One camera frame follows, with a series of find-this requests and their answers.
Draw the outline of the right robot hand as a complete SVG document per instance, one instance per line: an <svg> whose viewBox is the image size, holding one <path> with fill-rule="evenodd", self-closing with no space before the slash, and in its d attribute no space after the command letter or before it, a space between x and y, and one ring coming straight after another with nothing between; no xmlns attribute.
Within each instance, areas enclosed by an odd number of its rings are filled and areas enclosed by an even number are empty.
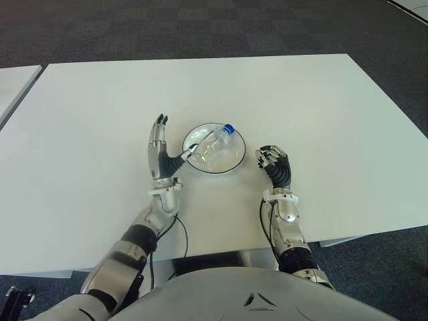
<svg viewBox="0 0 428 321"><path fill-rule="evenodd" d="M270 178L273 188L290 190L292 172L288 155L276 145L265 145L255 151L259 168Z"/></svg>

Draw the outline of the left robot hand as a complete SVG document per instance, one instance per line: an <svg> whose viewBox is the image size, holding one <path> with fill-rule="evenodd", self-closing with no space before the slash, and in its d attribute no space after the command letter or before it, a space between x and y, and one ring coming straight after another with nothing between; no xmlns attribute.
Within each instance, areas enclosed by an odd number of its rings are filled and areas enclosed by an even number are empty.
<svg viewBox="0 0 428 321"><path fill-rule="evenodd" d="M180 155L171 157L167 152L165 128L168 116L160 114L155 120L148 142L148 165L154 181L171 178L196 151L198 144L192 144Z"/></svg>

